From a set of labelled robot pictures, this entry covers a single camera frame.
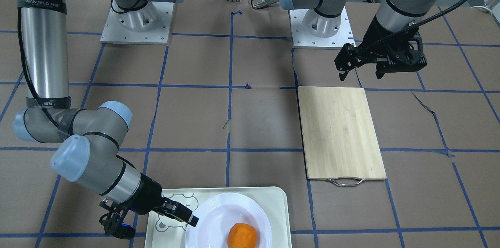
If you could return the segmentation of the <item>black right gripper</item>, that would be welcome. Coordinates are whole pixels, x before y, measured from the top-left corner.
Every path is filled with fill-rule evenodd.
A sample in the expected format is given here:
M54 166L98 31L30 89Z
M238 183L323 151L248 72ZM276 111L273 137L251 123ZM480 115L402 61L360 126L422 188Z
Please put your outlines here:
M99 206L108 211L99 219L104 226L105 235L119 239L133 239L136 234L135 228L123 223L129 211L145 215L155 208L156 213L192 227L196 227L199 221L187 206L170 198L163 198L161 185L144 174L141 174L139 187L129 200L120 204L113 202L111 206L101 201Z

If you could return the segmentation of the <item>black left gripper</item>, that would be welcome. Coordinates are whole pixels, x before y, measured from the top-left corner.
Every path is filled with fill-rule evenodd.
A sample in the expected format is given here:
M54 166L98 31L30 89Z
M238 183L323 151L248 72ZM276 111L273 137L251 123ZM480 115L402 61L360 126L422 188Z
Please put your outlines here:
M418 29L411 29L409 24L405 24L401 34L369 47L392 34L374 17L357 50L353 44L345 43L336 56L334 63L340 81L344 81L351 70L364 64L376 64L375 75L378 80L387 73L415 72L425 68L427 59Z

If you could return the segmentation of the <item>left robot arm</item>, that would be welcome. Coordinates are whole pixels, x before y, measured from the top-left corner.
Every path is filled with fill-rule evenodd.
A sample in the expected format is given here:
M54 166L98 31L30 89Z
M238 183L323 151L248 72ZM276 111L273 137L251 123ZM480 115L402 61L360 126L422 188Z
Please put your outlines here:
M365 64L375 64L375 75L414 72L427 66L420 26L455 10L467 0L460 0L445 11L426 17L436 0L385 0L359 46L346 43L334 63L340 80ZM318 37L334 35L341 23L347 0L279 0L285 10L306 9L305 27Z

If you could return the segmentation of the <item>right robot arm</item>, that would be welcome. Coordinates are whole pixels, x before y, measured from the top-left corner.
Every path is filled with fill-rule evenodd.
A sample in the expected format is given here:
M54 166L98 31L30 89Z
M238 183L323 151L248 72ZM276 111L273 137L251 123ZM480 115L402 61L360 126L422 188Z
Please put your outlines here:
M130 129L131 110L108 101L96 110L72 109L69 92L66 0L17 0L20 61L27 85L26 109L12 128L23 141L60 143L50 167L69 182L101 196L105 234L132 239L129 211L151 211L195 227L198 218L166 198L161 185L118 155Z

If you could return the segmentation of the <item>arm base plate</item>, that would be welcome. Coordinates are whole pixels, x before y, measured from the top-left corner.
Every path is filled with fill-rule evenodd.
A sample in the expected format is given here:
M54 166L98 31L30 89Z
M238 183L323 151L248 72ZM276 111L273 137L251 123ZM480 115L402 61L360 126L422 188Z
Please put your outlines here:
M334 18L319 16L313 9L289 10L293 48L340 50L349 43L355 46L355 38L343 8Z
M144 8L123 13L112 3L100 41L108 44L168 45L176 4L149 2Z

